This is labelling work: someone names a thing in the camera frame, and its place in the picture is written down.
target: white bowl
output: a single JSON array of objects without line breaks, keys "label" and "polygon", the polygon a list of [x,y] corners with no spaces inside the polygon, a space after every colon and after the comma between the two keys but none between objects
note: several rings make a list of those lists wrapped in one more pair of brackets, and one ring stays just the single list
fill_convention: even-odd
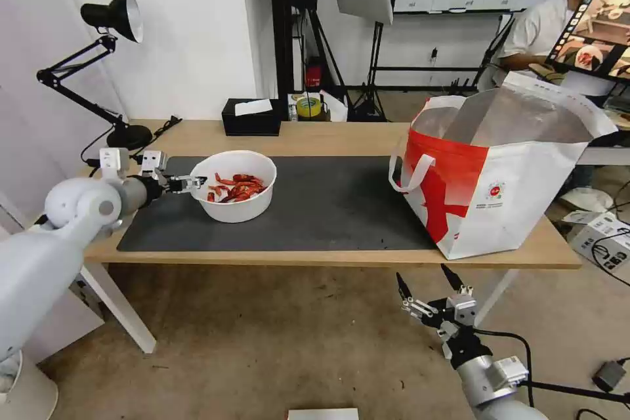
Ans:
[{"label": "white bowl", "polygon": [[[222,179],[232,180],[234,174],[250,174],[262,180],[267,187],[260,194],[240,202],[218,203],[210,202],[208,186],[219,185],[215,180],[215,173]],[[208,181],[191,192],[199,201],[205,212],[215,220],[224,223],[239,223],[258,217],[267,210],[271,203],[271,196],[276,181],[276,165],[268,157],[254,151],[225,151],[210,156],[197,164],[190,175],[206,176]]]}]

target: screen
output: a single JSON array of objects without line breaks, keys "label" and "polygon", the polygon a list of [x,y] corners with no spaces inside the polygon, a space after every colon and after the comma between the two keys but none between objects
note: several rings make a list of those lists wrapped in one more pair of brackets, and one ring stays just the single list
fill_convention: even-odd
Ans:
[{"label": "screen", "polygon": [[582,0],[547,62],[630,82],[630,0]]}]

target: lamp shade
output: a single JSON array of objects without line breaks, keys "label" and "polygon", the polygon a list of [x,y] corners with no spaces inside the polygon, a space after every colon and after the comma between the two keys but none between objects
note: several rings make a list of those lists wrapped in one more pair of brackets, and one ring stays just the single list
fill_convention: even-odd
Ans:
[{"label": "lamp shade", "polygon": [[142,42],[142,18],[136,0],[112,0],[109,5],[85,3],[81,17],[90,26],[113,28],[131,41]]}]

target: person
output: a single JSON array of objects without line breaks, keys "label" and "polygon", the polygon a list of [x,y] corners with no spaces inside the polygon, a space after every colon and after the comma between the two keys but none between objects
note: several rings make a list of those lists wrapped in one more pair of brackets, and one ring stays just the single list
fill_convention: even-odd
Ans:
[{"label": "person", "polygon": [[[528,71],[530,64],[544,64],[551,49],[556,45],[567,23],[573,16],[581,0],[547,0],[528,10],[514,23],[506,38],[498,62],[502,70],[497,72],[494,81],[500,84],[506,72]],[[600,87],[609,89],[608,81],[600,81]],[[588,96],[597,106],[603,106],[606,96]],[[609,146],[610,139],[617,140],[614,135],[603,136],[594,146]],[[561,200],[578,208],[590,211],[605,211],[612,205],[612,198],[604,192],[592,189],[595,168],[593,166],[576,166],[560,191]]]},{"label": "person", "polygon": [[547,0],[526,10],[514,23],[498,55],[505,71],[544,64],[581,0]]}]

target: white shirt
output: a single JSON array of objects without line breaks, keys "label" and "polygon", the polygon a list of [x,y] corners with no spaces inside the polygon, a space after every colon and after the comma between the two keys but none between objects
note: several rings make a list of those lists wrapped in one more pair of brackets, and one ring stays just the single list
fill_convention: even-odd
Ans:
[{"label": "white shirt", "polygon": [[548,56],[572,16],[567,0],[547,0],[525,10],[514,23],[498,57]]}]

